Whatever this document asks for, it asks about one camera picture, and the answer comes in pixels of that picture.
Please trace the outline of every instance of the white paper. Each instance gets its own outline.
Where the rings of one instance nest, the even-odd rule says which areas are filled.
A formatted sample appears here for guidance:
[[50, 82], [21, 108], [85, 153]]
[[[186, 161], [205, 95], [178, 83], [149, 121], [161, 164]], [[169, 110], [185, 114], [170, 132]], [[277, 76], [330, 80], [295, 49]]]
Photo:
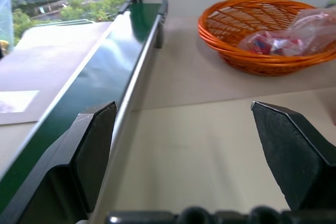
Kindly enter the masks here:
[[38, 90], [0, 92], [0, 113], [24, 112]]

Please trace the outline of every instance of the paper sheet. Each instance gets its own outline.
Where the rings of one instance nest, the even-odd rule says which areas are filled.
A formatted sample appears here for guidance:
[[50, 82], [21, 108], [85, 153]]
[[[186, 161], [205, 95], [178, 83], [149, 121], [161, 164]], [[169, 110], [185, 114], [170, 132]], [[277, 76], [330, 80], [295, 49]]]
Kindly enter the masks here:
[[0, 92], [0, 113], [24, 112], [38, 90]]

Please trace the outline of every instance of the red candy wrapper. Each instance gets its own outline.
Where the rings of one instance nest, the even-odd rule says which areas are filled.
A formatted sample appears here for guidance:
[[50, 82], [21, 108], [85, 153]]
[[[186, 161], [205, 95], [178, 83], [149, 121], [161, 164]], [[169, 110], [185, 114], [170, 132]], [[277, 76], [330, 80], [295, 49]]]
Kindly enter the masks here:
[[308, 9], [287, 30], [258, 31], [239, 48], [261, 55], [304, 56], [322, 51], [336, 40], [336, 9]]

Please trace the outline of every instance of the woven basket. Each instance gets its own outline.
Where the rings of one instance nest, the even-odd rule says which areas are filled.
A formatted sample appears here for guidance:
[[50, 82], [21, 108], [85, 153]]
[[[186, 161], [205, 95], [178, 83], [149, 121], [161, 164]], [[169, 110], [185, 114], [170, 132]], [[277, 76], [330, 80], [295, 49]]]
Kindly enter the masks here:
[[313, 6], [289, 0], [227, 0], [198, 20], [200, 37], [230, 66], [263, 76], [283, 76], [336, 58], [336, 42], [309, 56], [258, 55], [237, 48], [247, 35], [260, 30], [284, 30], [302, 9]]

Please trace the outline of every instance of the white countertop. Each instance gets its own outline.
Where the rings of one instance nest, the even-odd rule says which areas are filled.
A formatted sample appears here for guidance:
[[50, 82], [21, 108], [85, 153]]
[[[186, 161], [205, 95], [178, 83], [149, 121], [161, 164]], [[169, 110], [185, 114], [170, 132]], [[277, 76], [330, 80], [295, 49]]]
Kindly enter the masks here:
[[262, 101], [300, 112], [336, 145], [336, 61], [285, 77], [254, 76], [206, 47], [197, 18], [168, 18], [164, 27], [164, 46], [155, 52], [144, 99], [122, 139], [129, 148], [125, 162], [109, 163], [90, 223], [102, 223], [111, 209], [288, 209], [250, 105]]
[[330, 88], [133, 111], [137, 121], [130, 129], [125, 169], [116, 174], [110, 164], [92, 223], [111, 209], [288, 209], [266, 163], [250, 105], [262, 101], [300, 112], [336, 145], [336, 106], [328, 100], [335, 95], [336, 88]]

